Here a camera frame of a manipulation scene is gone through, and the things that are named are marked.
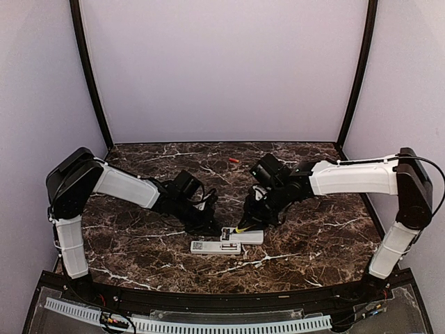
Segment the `white slim remote control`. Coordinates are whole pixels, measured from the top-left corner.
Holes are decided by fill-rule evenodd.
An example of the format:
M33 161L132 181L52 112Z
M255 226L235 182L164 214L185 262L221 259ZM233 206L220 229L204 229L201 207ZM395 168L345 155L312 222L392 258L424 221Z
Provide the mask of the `white slim remote control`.
M241 244L224 241L192 241L191 253L199 255L240 255Z

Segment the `grey remote control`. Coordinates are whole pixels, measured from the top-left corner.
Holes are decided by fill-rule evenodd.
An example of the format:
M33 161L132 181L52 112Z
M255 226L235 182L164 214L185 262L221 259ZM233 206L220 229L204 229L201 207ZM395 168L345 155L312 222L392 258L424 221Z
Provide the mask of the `grey remote control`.
M228 242L237 242L241 244L247 244L247 245L260 245L264 242L264 231L252 231L252 232L244 232L241 234L230 234L230 240Z

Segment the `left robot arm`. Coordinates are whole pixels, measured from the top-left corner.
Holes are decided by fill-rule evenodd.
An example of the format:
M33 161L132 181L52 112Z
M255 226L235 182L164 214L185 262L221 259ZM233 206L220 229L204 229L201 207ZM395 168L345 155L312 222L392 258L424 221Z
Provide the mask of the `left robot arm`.
M98 297L97 286L84 277L89 268L81 231L84 207L94 193L173 216L191 235L221 235L222 227L214 217L216 190L203 191L202 197L194 200L193 196L204 190L204 185L185 170L173 180L144 179L109 165L88 148L79 148L48 174L45 184L49 199L47 216L53 225L56 247L66 275L74 279L70 290L83 303L93 303Z

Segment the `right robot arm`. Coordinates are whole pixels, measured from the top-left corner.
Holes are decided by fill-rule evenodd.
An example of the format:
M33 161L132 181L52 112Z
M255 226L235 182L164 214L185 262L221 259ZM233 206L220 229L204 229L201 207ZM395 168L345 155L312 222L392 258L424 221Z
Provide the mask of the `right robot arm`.
M369 302L382 289L400 258L416 242L439 211L433 205L432 181L411 148L386 157L355 161L310 161L289 168L272 154L251 167L256 179L248 191L235 231L263 230L278 225L295 202L336 193L382 193L398 198L396 218L369 263L369 276L358 282L355 296Z

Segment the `yellow handled screwdriver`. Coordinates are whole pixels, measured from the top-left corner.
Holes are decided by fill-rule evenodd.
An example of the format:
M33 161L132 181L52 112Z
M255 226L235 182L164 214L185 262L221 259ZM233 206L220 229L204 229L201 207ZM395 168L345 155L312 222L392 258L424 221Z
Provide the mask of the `yellow handled screwdriver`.
M251 226L244 227L244 228L237 226L237 227L233 228L233 230L231 231L231 234L241 234L244 232L252 232L252 231L256 231L256 230L257 230L257 227L255 225L251 225Z

